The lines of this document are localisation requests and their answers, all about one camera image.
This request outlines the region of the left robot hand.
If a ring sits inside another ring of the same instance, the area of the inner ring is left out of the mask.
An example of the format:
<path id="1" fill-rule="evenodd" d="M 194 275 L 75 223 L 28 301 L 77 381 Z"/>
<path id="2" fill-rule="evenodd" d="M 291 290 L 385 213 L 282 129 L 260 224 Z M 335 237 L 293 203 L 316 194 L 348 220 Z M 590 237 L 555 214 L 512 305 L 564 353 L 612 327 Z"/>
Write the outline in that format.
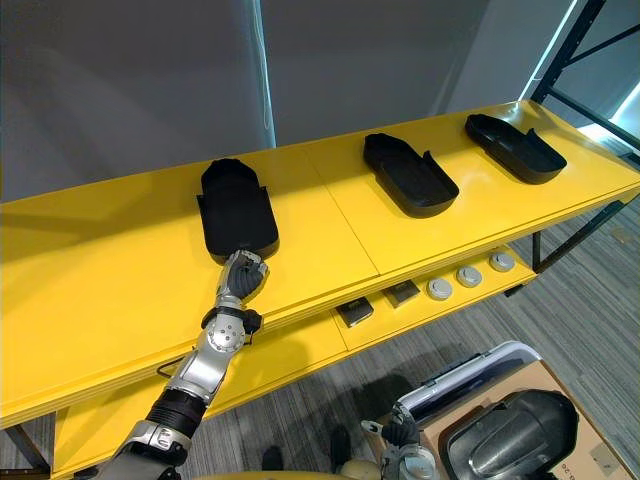
<path id="1" fill-rule="evenodd" d="M 262 287 L 268 266 L 257 254 L 237 250 L 225 262 L 215 296 L 215 306 L 243 309 Z"/>

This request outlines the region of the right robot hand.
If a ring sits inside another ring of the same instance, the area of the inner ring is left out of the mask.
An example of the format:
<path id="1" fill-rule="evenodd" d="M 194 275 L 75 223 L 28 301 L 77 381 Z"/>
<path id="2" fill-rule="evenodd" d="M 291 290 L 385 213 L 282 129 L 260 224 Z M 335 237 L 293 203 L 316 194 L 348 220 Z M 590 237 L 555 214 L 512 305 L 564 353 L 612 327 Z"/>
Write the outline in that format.
<path id="1" fill-rule="evenodd" d="M 392 406 L 389 421 L 385 425 L 372 420 L 362 420 L 360 427 L 363 431 L 377 435 L 398 448 L 420 443 L 420 432 L 413 416 L 399 402 Z"/>

